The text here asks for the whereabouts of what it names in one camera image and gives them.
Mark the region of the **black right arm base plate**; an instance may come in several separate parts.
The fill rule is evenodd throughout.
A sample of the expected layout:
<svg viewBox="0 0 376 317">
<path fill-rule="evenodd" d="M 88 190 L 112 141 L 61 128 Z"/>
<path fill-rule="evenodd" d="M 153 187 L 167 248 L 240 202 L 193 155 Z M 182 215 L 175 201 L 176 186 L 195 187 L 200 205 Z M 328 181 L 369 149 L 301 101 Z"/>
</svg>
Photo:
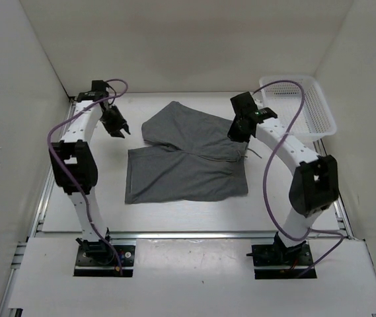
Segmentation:
<svg viewBox="0 0 376 317">
<path fill-rule="evenodd" d="M 247 254 L 252 258 L 255 280 L 316 279 L 313 255 L 304 243 L 298 252 L 286 260 L 278 258 L 273 244 L 253 244 Z"/>
</svg>

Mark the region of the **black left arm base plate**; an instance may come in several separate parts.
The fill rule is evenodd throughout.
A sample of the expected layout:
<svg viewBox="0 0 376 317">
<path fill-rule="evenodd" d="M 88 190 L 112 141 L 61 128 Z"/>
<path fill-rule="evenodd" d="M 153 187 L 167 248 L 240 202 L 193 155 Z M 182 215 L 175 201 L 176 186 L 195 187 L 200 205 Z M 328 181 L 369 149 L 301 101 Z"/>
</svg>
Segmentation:
<svg viewBox="0 0 376 317">
<path fill-rule="evenodd" d="M 133 277 L 135 244 L 113 244 L 120 263 L 108 246 L 97 245 L 84 248 L 79 245 L 75 258 L 75 277 Z"/>
</svg>

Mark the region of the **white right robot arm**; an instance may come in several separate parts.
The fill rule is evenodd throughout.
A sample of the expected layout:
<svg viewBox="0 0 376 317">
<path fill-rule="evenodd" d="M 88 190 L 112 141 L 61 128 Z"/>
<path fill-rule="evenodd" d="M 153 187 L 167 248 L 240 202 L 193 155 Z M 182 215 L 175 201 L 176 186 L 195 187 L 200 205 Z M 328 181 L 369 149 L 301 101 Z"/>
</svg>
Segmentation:
<svg viewBox="0 0 376 317">
<path fill-rule="evenodd" d="M 262 189 L 267 212 L 278 229 L 279 243 L 273 247 L 273 256 L 277 262 L 288 264 L 296 257 L 296 246 L 308 237 L 316 219 L 338 199 L 337 161 L 331 155 L 319 155 L 291 135 L 273 110 L 257 107 L 251 93 L 238 94 L 230 101 L 235 119 L 228 138 L 248 142 L 255 137 L 272 150 L 264 169 Z M 268 174 L 275 157 L 293 176 L 288 193 L 291 210 L 283 225 L 276 221 L 268 200 Z"/>
</svg>

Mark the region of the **grey cotton shorts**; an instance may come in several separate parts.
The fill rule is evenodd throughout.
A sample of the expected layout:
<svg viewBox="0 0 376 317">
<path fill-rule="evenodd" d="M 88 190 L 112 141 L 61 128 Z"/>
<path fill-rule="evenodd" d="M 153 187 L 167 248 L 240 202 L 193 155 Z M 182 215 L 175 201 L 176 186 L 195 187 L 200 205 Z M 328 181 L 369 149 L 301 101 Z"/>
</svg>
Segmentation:
<svg viewBox="0 0 376 317">
<path fill-rule="evenodd" d="M 231 121 L 170 102 L 141 126 L 147 146 L 128 152 L 125 202 L 222 201 L 248 194 L 248 143 Z"/>
</svg>

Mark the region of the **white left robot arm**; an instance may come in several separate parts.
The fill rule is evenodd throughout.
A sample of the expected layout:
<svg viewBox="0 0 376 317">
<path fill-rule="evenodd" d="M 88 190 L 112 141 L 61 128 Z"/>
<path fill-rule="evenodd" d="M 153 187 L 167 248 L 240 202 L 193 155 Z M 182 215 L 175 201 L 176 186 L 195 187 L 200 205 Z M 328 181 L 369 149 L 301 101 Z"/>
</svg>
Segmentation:
<svg viewBox="0 0 376 317">
<path fill-rule="evenodd" d="M 52 162 L 55 182 L 68 196 L 79 220 L 82 237 L 80 246 L 93 246 L 92 257 L 100 264 L 114 259 L 115 249 L 109 243 L 109 230 L 104 224 L 95 187 L 98 183 L 98 168 L 89 143 L 98 123 L 111 137 L 124 138 L 130 134 L 127 121 L 119 109 L 109 103 L 112 97 L 106 90 L 90 90 L 77 97 L 73 117 L 59 141 L 52 141 L 48 134 L 48 150 Z"/>
</svg>

